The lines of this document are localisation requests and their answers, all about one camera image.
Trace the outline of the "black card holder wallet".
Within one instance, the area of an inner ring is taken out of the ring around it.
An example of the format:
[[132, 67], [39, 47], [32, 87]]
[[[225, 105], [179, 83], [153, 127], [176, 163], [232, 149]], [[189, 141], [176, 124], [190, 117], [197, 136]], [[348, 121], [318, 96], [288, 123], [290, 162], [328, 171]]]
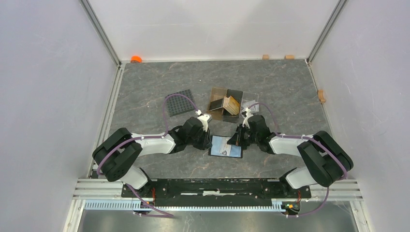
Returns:
[[229, 139], [229, 137], [211, 136], [212, 147], [209, 149], [208, 154], [214, 157], [243, 158], [242, 148], [236, 145], [227, 144]]

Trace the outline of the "orange card stack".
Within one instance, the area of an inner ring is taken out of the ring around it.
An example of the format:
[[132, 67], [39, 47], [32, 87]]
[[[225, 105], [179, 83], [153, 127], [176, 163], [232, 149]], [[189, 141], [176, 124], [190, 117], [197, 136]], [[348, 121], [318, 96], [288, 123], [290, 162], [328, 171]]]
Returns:
[[240, 113], [240, 103], [233, 96], [224, 97], [223, 109], [233, 116], [238, 115]]

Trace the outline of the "amber and black organizer box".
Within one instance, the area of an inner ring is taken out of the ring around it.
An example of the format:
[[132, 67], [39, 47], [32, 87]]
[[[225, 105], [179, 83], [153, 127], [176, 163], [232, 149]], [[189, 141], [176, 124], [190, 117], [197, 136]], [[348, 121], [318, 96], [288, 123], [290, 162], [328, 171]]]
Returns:
[[240, 90], [213, 87], [206, 112], [213, 120], [237, 123], [243, 94]]

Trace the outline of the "black credit card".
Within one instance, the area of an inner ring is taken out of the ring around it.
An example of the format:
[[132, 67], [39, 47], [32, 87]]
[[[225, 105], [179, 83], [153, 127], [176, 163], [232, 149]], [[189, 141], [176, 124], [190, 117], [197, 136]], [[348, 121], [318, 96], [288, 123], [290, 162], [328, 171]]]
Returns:
[[214, 100], [214, 101], [211, 101], [211, 102], [209, 103], [208, 110], [209, 110], [209, 111], [215, 111], [215, 110], [218, 110], [218, 109], [223, 108], [223, 106], [224, 106], [224, 98], [218, 99], [218, 100]]

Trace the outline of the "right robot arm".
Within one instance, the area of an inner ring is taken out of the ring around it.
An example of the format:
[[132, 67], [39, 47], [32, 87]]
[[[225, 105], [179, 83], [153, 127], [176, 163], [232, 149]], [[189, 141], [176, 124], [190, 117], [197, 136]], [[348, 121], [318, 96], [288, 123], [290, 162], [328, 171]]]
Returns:
[[262, 115], [244, 120], [227, 144], [243, 150], [256, 144], [268, 154], [301, 157], [304, 167], [292, 169], [282, 176], [279, 191], [285, 197], [292, 197], [304, 186], [329, 187], [346, 178], [347, 172], [354, 167], [350, 156], [326, 131], [301, 136], [275, 133], [270, 131]]

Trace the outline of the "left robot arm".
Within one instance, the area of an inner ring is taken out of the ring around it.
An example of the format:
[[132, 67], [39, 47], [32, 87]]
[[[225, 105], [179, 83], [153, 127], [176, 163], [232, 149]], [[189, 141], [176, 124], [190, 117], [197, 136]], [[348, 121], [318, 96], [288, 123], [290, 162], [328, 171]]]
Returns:
[[98, 164], [97, 174], [109, 182], [121, 181], [133, 187], [140, 197], [148, 196], [152, 184], [147, 174], [136, 164], [140, 156], [174, 154], [192, 146], [198, 150], [212, 147], [209, 114], [189, 118], [184, 125], [174, 127], [166, 135], [141, 135], [120, 128], [109, 136], [92, 153]]

